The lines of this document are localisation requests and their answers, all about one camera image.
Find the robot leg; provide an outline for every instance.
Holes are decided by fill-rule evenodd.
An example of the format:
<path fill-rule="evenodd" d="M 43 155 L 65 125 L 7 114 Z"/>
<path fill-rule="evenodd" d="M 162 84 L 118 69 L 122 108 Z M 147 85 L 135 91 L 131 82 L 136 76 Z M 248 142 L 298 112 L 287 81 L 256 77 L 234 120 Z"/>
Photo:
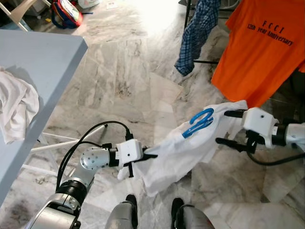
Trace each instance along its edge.
<path fill-rule="evenodd" d="M 215 229 L 207 216 L 193 205 L 181 206 L 177 221 L 177 229 Z"/>
<path fill-rule="evenodd" d="M 131 202 L 125 201 L 118 204 L 111 212 L 105 229 L 136 229 L 132 223 L 134 206 Z"/>

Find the blue plaid shirt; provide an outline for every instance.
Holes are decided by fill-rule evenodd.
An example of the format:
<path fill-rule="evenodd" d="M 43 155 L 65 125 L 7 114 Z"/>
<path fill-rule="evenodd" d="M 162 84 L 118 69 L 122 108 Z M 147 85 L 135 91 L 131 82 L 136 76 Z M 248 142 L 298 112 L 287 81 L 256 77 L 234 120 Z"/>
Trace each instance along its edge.
<path fill-rule="evenodd" d="M 198 59 L 201 47 L 206 42 L 212 28 L 217 25 L 221 0 L 199 0 L 195 14 L 186 27 L 175 67 L 183 76 L 192 72 L 193 61 Z"/>

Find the marble floor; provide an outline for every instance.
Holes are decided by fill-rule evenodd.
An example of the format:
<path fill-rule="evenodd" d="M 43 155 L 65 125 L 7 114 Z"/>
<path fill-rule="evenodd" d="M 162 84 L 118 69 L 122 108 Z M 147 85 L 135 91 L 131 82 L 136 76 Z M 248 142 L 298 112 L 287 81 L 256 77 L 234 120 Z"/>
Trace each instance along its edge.
<path fill-rule="evenodd" d="M 75 30 L 59 30 L 44 20 L 36 31 L 81 35 L 89 48 L 54 109 L 45 132 L 82 136 L 91 126 L 108 120 L 127 124 L 142 145 L 153 146 L 167 133 L 209 104 L 226 101 L 210 84 L 215 66 L 196 64 L 182 77 L 174 68 L 179 54 L 186 8 L 177 0 L 103 1 L 84 15 Z M 201 59 L 218 60 L 228 42 L 219 22 L 202 48 Z M 263 108 L 279 119 L 294 118 L 297 104 L 281 88 Z M 109 126 L 102 142 L 119 143 L 123 130 Z M 100 141 L 101 136 L 92 138 Z M 76 152 L 67 170 L 77 163 Z M 61 162 L 68 150 L 54 156 Z M 275 160 L 292 149 L 260 147 L 257 158 Z M 47 157 L 31 155 L 29 164 L 51 169 Z M 169 229 L 172 200 L 181 197 L 201 209 L 216 229 L 305 228 L 305 169 L 302 160 L 276 167 L 253 163 L 245 154 L 220 147 L 208 164 L 199 163 L 179 182 L 155 197 L 145 194 L 140 180 L 119 181 L 116 168 L 98 172 L 80 216 L 82 229 L 103 229 L 111 210 L 134 193 L 140 229 Z M 22 169 L 0 208 L 0 229 L 24 228 L 54 193 L 56 178 Z"/>

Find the white towel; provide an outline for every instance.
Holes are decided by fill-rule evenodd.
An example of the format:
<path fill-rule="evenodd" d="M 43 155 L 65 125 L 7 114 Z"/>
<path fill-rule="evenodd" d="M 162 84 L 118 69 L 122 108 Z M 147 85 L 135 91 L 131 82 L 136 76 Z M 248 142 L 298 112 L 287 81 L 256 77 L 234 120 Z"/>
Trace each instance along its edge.
<path fill-rule="evenodd" d="M 242 129 L 241 118 L 224 116 L 225 111 L 247 109 L 245 100 L 236 103 L 210 105 L 204 108 L 213 108 L 213 122 L 206 128 L 198 130 L 184 139 L 182 133 L 191 127 L 185 122 L 172 130 L 157 146 L 149 148 L 146 154 L 158 155 L 157 158 L 132 163 L 133 175 L 144 181 L 146 193 L 152 197 L 165 190 L 170 184 L 185 176 L 198 162 L 208 163 L 218 144 L 215 139 L 229 133 L 229 139 Z M 118 179 L 128 175 L 128 168 L 119 171 Z"/>
<path fill-rule="evenodd" d="M 26 128 L 38 110 L 34 87 L 0 66 L 0 129 L 4 142 L 24 140 Z"/>

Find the black metal stand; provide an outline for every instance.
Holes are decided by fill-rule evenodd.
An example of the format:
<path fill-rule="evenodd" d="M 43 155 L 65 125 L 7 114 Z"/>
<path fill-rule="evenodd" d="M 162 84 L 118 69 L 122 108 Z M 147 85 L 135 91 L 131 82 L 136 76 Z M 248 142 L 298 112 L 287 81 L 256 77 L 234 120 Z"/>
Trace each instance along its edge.
<path fill-rule="evenodd" d="M 191 5 L 192 5 L 192 0 L 187 0 L 184 29 L 186 28 L 188 20 L 189 20 Z M 232 9 L 219 9 L 219 11 L 233 12 L 234 10 L 232 10 Z M 194 60 L 194 63 L 218 64 L 217 61 L 199 61 L 199 60 Z"/>

